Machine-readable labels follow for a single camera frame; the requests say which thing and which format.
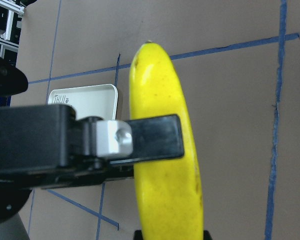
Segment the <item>screw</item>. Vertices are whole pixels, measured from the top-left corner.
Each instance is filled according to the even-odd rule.
[[[7,76],[8,75],[8,70],[4,66],[2,66],[2,67],[0,67],[0,73],[3,76]]]
[[[116,131],[114,139],[120,145],[129,145],[132,142],[131,133],[124,128],[120,128],[118,131]]]

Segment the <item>yellow banana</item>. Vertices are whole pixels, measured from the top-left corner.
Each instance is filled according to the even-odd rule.
[[[131,64],[130,116],[177,114],[184,144],[181,159],[134,165],[135,191],[145,240],[202,240],[203,202],[197,152],[178,75],[165,50],[147,42]]]

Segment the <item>blue tape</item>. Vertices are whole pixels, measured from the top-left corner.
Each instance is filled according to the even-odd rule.
[[[88,208],[86,206],[83,206],[80,203],[77,203],[77,202],[71,200],[70,198],[68,198],[66,196],[63,196],[62,194],[60,194],[60,193],[58,193],[56,191],[53,191],[53,190],[50,190],[50,189],[48,189],[47,191],[49,193],[55,195],[56,197],[61,198],[62,200],[65,200],[68,203],[71,203],[72,205],[74,205],[74,206],[76,206],[76,207],[78,207],[78,208],[80,208],[82,210],[85,210],[86,212],[88,212],[88,213],[90,213],[90,214],[92,214],[92,215],[94,215],[94,216],[96,216],[98,218],[101,218],[102,220],[106,221],[107,223],[109,223],[109,224],[111,224],[111,225],[119,228],[119,223],[118,222],[116,222],[116,221],[114,221],[114,220],[112,220],[112,219],[110,219],[110,218],[108,218],[106,216],[103,216],[103,215],[99,214],[98,212],[93,211],[92,209],[90,209],[90,208]]]
[[[57,39],[57,32],[58,32],[58,25],[59,25],[61,2],[62,2],[62,0],[59,1],[58,14],[57,14],[56,23],[55,23],[55,32],[54,32],[54,39],[53,39],[53,47],[52,47],[52,55],[51,55],[51,63],[50,63],[50,72],[49,72],[49,79],[48,79],[48,87],[47,87],[47,90],[46,90],[46,97],[45,97],[45,102],[46,103],[48,103],[50,81],[51,81],[51,75],[52,75],[52,66],[54,64],[54,56],[55,56],[55,48],[56,48],[56,39]]]
[[[29,223],[28,223],[28,235],[30,233],[31,219],[32,219],[32,209],[35,201],[35,193],[36,190],[32,190],[32,198],[31,198],[31,207],[30,207],[30,215],[29,215]]]
[[[101,198],[100,198],[100,205],[99,205],[99,213],[102,214],[102,208],[104,204],[104,194],[105,194],[105,187],[106,184],[102,183],[102,189],[101,189]],[[96,229],[96,237],[95,240],[99,240],[99,235],[100,235],[100,225],[101,225],[101,219],[100,217],[98,218],[98,226]]]
[[[116,67],[115,67],[115,78],[114,78],[114,86],[118,86],[118,74],[119,74],[119,64],[120,64],[120,56],[121,54],[119,53],[119,56],[116,60]]]
[[[285,36],[285,40],[291,41],[291,40],[298,39],[299,37],[300,37],[299,33],[291,33],[291,34],[287,34]],[[260,46],[260,45],[265,45],[265,44],[273,44],[273,43],[277,43],[278,40],[279,40],[279,37],[274,36],[274,37],[264,38],[264,39],[254,40],[254,41],[236,43],[236,44],[232,44],[232,45],[225,46],[225,47],[215,47],[215,48],[210,48],[210,49],[205,49],[205,50],[176,54],[176,55],[170,56],[170,58],[172,60],[185,59],[185,58],[196,57],[196,56],[201,56],[201,55],[215,54],[215,53],[226,52],[226,51],[231,51],[231,50],[236,50],[236,49],[255,47],[255,46]],[[118,69],[128,69],[128,68],[130,68],[130,66],[131,66],[131,63],[123,64],[123,65],[119,65]],[[98,74],[98,73],[103,73],[103,72],[108,72],[108,71],[116,71],[116,70],[117,70],[116,66],[111,66],[111,67],[105,67],[105,68],[100,68],[100,69],[91,70],[91,71],[84,71],[84,72],[78,72],[78,73],[73,73],[73,74],[68,74],[68,75],[40,79],[40,80],[36,80],[36,81],[31,81],[31,82],[29,82],[29,84],[37,84],[37,83],[42,83],[42,82],[68,79],[68,78],[73,78],[73,77],[79,77],[79,76],[90,75],[90,74]]]
[[[279,105],[281,100],[281,92],[283,86],[283,67],[285,59],[285,35],[286,35],[286,19],[287,19],[287,1],[281,0],[280,6],[280,26],[279,26],[279,37],[278,37],[278,63],[277,69],[277,82],[275,90],[275,110],[274,110],[274,124],[273,124],[273,139],[272,139],[272,157],[271,157],[271,171],[269,176],[268,185],[268,198],[266,206],[266,218],[265,218],[265,230],[264,239],[272,239],[273,230],[273,218],[275,210],[275,190],[277,181],[277,158],[278,158],[278,130],[280,122]]]

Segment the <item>gray surface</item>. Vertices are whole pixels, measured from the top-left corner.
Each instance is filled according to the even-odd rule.
[[[130,63],[147,40],[173,55],[269,38],[278,19],[278,3],[267,0],[63,0],[52,76],[114,66],[118,53]]]
[[[273,239],[300,239],[300,40],[286,44]]]
[[[0,240],[30,240],[19,214],[0,224]]]
[[[17,65],[30,81],[50,74],[58,1],[27,9]],[[132,61],[148,39],[170,55],[277,36],[280,1],[62,0],[52,76]],[[300,1],[288,1],[287,33],[300,32]],[[278,44],[175,60],[189,108],[202,178],[205,229],[216,240],[264,239]],[[50,82],[49,90],[114,83],[115,71]],[[280,106],[273,240],[300,239],[300,40],[286,42]],[[118,79],[118,119],[129,118],[129,69]],[[31,84],[12,105],[46,102],[48,83]],[[101,186],[59,193],[99,211]],[[29,223],[31,201],[20,212]],[[140,229],[133,180],[105,185],[100,240],[131,240]],[[34,240],[96,239],[98,219],[46,191],[34,198]]]

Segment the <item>white tray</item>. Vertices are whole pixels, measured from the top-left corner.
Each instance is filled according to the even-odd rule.
[[[97,116],[105,120],[116,119],[118,91],[112,84],[55,89],[48,104],[65,104],[76,111],[76,119]]]

